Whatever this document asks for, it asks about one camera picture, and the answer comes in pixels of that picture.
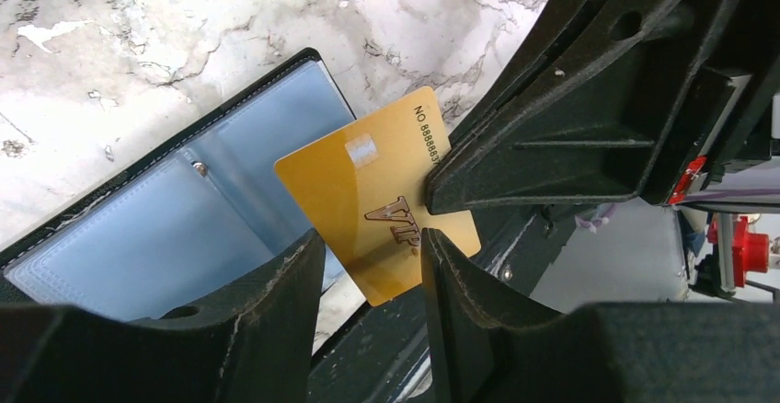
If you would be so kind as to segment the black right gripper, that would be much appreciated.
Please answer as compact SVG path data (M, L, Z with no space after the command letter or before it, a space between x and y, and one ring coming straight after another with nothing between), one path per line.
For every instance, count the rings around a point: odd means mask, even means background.
M779 209L779 0L548 0L426 206Z

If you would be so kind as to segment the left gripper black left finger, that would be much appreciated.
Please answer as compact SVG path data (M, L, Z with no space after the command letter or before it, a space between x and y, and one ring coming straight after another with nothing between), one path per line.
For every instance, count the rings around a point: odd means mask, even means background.
M74 305L1 309L5 402L303 402L325 245L277 258L159 319Z

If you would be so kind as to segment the black leather card holder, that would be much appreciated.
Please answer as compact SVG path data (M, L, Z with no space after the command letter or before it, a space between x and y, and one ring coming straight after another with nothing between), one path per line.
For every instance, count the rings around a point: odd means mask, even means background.
M157 318L310 228L274 164L355 116L305 48L1 253L5 305Z

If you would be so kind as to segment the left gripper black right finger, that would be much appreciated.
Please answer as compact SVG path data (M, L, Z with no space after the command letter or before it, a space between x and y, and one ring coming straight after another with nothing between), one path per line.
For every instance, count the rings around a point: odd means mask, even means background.
M421 268L439 402L779 398L777 305L596 303L561 314L429 228Z

